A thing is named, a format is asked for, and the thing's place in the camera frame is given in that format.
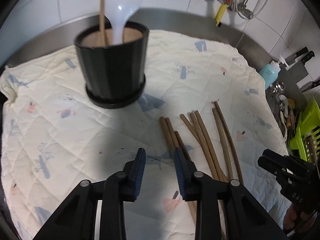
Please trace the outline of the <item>person's right hand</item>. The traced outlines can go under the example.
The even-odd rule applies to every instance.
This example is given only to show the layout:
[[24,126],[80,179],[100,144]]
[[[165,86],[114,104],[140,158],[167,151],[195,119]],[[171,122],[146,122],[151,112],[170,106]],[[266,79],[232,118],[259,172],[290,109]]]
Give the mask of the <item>person's right hand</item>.
[[311,214],[304,213],[292,203],[284,217],[283,229],[306,232],[313,226],[316,218],[317,212]]

